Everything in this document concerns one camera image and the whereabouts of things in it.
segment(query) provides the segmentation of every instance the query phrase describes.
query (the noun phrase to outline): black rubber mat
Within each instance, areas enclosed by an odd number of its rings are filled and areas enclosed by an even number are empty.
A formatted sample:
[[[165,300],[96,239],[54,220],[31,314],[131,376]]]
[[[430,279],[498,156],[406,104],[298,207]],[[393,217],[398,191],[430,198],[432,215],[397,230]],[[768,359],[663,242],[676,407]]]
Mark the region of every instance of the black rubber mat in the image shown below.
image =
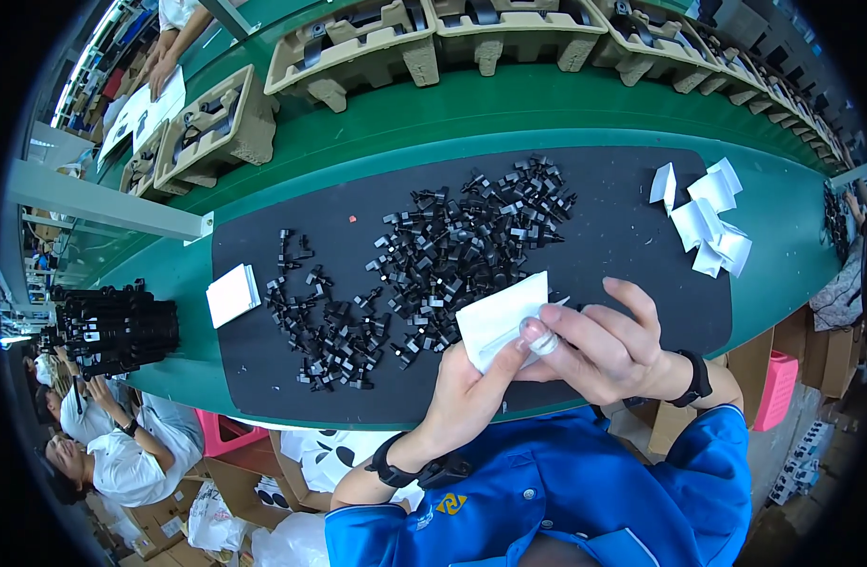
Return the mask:
[[[522,269],[549,271],[551,287],[571,295],[569,305],[604,303],[620,309],[601,287],[604,276],[630,279],[657,303],[663,327],[661,345],[710,353],[725,345],[731,330],[729,275],[717,279],[692,271],[696,252],[683,253],[682,244],[662,203],[648,204],[655,169],[673,162],[677,177],[676,206],[686,202],[685,188],[705,173],[698,153],[669,148],[580,147],[538,149],[561,166],[564,179],[579,194],[571,221],[559,226],[564,243],[528,250]],[[304,284],[314,264],[323,264],[332,279],[333,298],[350,301],[366,295],[380,281],[364,265],[379,255],[373,242],[390,231],[382,217],[414,210],[409,192],[417,189],[459,188],[477,167],[492,180],[508,173],[528,152],[495,153],[429,163],[397,172],[349,181],[291,198],[219,225],[213,235],[213,275],[252,264],[263,294],[278,275],[279,230],[306,234],[314,258],[290,272],[287,294],[306,296]],[[297,248],[297,239],[290,249]],[[377,312],[388,309],[384,289]],[[322,307],[314,308],[322,323]],[[411,327],[393,317],[390,341],[402,344]],[[440,355],[422,351],[405,371],[398,369],[388,348],[370,373],[374,389],[358,391],[335,384],[333,393],[311,392],[295,380],[302,355],[291,352],[264,307],[252,309],[218,330],[225,379],[235,407],[245,414],[327,424],[385,425],[420,422],[434,391]],[[509,413],[537,410],[576,399],[563,382],[513,383],[506,393]]]

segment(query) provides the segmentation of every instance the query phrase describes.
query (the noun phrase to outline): black watch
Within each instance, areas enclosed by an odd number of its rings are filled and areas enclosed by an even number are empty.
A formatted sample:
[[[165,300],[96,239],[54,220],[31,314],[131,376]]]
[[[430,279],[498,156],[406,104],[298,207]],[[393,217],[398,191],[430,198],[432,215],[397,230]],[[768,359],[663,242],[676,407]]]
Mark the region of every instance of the black watch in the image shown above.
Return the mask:
[[[405,488],[405,486],[415,482],[424,472],[424,469],[417,472],[405,472],[386,461],[386,454],[389,452],[389,448],[407,433],[407,431],[403,431],[383,442],[382,446],[373,454],[371,464],[364,468],[364,470],[371,473],[377,473],[380,476],[380,482],[393,488]]]
[[[126,427],[119,425],[119,422],[115,422],[115,426],[121,429],[122,433],[126,436],[134,438],[134,434],[138,431],[139,424],[137,419],[131,419],[131,423]]]
[[[708,366],[704,358],[690,350],[677,350],[676,354],[689,358],[692,363],[692,383],[686,393],[669,402],[677,407],[685,407],[700,397],[708,397],[713,390],[711,381],[708,380]]]

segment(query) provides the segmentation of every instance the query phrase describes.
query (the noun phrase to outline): plastic bag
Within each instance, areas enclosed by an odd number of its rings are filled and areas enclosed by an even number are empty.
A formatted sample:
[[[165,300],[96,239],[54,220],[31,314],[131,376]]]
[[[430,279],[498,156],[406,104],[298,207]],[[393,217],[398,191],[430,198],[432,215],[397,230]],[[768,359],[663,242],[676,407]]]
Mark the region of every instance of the plastic bag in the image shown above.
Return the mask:
[[[225,507],[213,481],[204,481],[188,518],[188,544],[199,549],[220,551],[241,549],[247,522]]]
[[[296,512],[251,534],[254,567],[329,567],[323,516]]]

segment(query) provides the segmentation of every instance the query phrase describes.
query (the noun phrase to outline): pink basket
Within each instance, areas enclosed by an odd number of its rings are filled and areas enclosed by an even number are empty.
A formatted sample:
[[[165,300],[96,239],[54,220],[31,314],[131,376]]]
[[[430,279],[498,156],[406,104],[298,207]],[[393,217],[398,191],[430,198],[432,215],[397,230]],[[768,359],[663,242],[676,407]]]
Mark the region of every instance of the pink basket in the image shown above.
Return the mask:
[[[765,391],[761,394],[761,406],[755,431],[768,431],[778,425],[789,412],[789,403],[793,399],[793,387],[799,374],[799,361],[795,357],[785,355],[776,350],[771,351],[768,363],[768,377],[765,379]]]
[[[255,427],[251,431],[245,429],[244,424],[239,424],[234,419],[224,415],[211,414],[202,409],[197,412],[200,426],[204,430],[204,456],[219,456],[239,447],[250,445],[264,437],[269,437],[269,431],[262,427]],[[230,441],[224,441],[220,434],[220,428],[225,429],[235,436]]]

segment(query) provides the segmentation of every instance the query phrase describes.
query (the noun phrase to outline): blue shirt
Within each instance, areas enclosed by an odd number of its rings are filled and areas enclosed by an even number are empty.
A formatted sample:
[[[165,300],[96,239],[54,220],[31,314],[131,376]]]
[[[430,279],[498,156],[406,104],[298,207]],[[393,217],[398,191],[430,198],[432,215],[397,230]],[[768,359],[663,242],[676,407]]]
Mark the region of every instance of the blue shirt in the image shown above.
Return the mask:
[[[742,412],[700,415],[654,466],[599,425],[586,406],[488,426],[459,450],[473,473],[417,511],[327,514],[331,567],[514,567],[538,532],[603,567],[731,565],[752,513]]]

